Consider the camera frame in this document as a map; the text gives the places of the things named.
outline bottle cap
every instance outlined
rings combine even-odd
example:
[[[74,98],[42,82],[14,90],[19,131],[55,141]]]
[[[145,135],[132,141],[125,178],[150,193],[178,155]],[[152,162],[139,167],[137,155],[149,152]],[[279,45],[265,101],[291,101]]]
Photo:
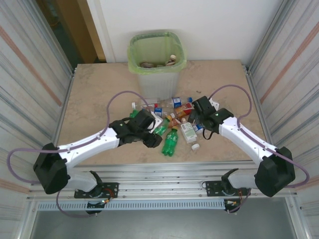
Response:
[[[196,144],[194,144],[194,145],[191,146],[191,149],[192,149],[192,150],[197,150],[197,149],[199,149],[199,148],[200,148],[200,146],[199,146],[198,143],[196,143]]]

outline metal wall panel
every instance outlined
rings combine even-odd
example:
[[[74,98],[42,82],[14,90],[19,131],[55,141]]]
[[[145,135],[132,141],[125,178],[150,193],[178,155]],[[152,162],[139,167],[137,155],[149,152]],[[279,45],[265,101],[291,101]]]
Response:
[[[313,237],[319,237],[319,1],[294,0],[249,67],[272,141],[310,173],[298,187]],[[304,180],[297,169],[297,180]]]
[[[72,69],[32,0],[0,2],[0,238],[18,236],[29,185],[6,166],[18,147],[41,148],[54,140]],[[36,154],[17,153],[14,171],[35,179]]]

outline trash can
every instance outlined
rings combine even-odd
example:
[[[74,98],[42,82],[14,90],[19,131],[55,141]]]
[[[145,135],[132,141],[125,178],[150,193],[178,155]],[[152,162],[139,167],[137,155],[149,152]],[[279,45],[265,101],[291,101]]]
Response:
[[[170,55],[176,56],[172,66],[165,65]],[[165,100],[175,95],[180,71],[186,67],[186,56],[178,36],[172,32],[141,34],[131,39],[128,47],[129,70],[138,75],[143,97]],[[154,68],[140,67],[142,62]]]

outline purple cable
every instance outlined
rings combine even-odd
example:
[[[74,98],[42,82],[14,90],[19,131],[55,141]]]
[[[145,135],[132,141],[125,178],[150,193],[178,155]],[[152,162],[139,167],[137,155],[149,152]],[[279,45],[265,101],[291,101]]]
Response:
[[[111,99],[110,101],[108,102],[108,104],[106,105],[106,115],[107,115],[107,121],[106,121],[106,126],[105,128],[102,130],[102,132],[99,134],[99,136],[102,136],[106,130],[108,129],[109,127],[109,124],[110,124],[110,112],[109,112],[109,107],[110,107],[110,104],[111,102],[119,95],[121,94],[124,94],[124,93],[131,93],[131,94],[134,94],[134,95],[137,95],[138,97],[140,97],[144,103],[149,106],[149,104],[147,103],[147,101],[138,93],[134,92],[134,91],[121,91],[117,94],[115,94]],[[87,146],[91,143],[93,143],[94,141],[96,141],[99,137],[95,137],[94,139],[86,142],[86,143],[83,143],[83,144],[79,144],[77,146],[74,146],[74,147],[71,147],[70,148],[70,151],[71,150],[74,150],[74,149],[77,149],[77,148],[81,148],[81,147],[84,147],[84,146]],[[18,180],[22,181],[22,182],[25,182],[25,183],[31,183],[31,184],[39,184],[40,182],[38,181],[32,181],[32,180],[26,180],[24,178],[21,178],[19,175],[17,175],[12,166],[11,166],[11,162],[10,162],[10,159],[11,159],[11,156],[15,153],[15,152],[18,152],[18,151],[23,151],[23,152],[35,152],[35,153],[63,153],[63,152],[67,152],[68,149],[59,149],[59,150],[43,150],[43,149],[33,149],[33,148],[16,148],[12,151],[10,151],[6,157],[6,165],[8,167],[8,170],[9,172]],[[61,209],[61,207],[59,206],[59,203],[58,203],[58,198],[59,198],[59,195],[60,195],[60,191],[57,193],[56,195],[56,205],[59,209],[60,212],[62,212],[64,215],[67,215],[69,217],[72,217],[72,218],[87,218],[87,217],[90,217],[91,215],[87,216],[87,215],[75,215],[75,214],[69,214],[65,211],[63,211]]]
[[[249,111],[248,111],[246,114],[244,114],[244,115],[238,117],[238,119],[237,119],[237,126],[238,126],[238,128],[240,129],[240,131],[241,131],[245,136],[247,136],[250,140],[252,140],[252,141],[255,142],[256,144],[258,144],[258,145],[261,146],[262,148],[264,148],[264,149],[266,149],[267,151],[273,153],[274,155],[276,155],[276,156],[282,158],[283,160],[285,160],[285,161],[287,161],[287,162],[293,164],[294,166],[300,168],[300,169],[305,173],[306,179],[305,179],[303,182],[300,182],[300,183],[297,183],[297,184],[293,184],[293,185],[288,185],[288,186],[286,186],[286,188],[299,187],[299,186],[302,186],[302,185],[305,185],[306,183],[308,183],[308,181],[309,181],[309,179],[310,179],[310,175],[309,175],[308,171],[307,171],[302,165],[300,165],[299,163],[293,162],[291,159],[289,159],[289,158],[287,158],[287,157],[285,157],[285,156],[283,156],[283,155],[277,153],[276,151],[273,151],[273,150],[271,150],[271,149],[269,149],[269,148],[266,148],[262,143],[260,143],[260,142],[257,141],[256,139],[254,139],[252,136],[250,136],[245,130],[243,130],[243,129],[240,127],[240,120],[241,120],[242,118],[246,117],[247,115],[249,115],[250,112],[251,112],[251,110],[252,110],[252,107],[253,107],[251,97],[250,97],[249,93],[248,93],[243,87],[238,86],[238,85],[233,85],[233,84],[224,85],[224,86],[222,86],[222,87],[219,87],[217,90],[215,90],[215,91],[210,95],[209,99],[212,98],[218,91],[220,91],[221,89],[224,89],[224,88],[226,88],[226,87],[236,87],[236,88],[239,88],[240,90],[242,90],[243,92],[245,92],[245,94],[247,95],[248,100],[249,100]],[[247,196],[245,197],[244,201],[243,201],[238,207],[236,207],[235,209],[233,209],[233,210],[231,210],[231,211],[229,211],[229,212],[231,213],[231,212],[237,210],[238,208],[240,208],[241,205],[243,205],[243,204],[247,201],[249,195],[250,195],[250,191],[249,191],[249,193],[247,194]]]

